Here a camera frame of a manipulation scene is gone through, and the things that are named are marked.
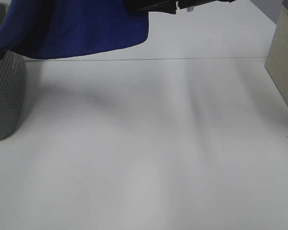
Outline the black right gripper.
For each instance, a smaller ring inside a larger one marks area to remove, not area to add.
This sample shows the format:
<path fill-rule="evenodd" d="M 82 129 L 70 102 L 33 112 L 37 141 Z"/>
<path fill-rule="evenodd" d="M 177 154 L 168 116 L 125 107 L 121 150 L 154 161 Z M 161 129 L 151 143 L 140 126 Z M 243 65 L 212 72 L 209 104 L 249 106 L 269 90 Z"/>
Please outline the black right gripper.
<path fill-rule="evenodd" d="M 176 14 L 177 10 L 192 12 L 196 7 L 212 2 L 232 3 L 234 0 L 125 0 L 124 8 L 128 13 Z"/>

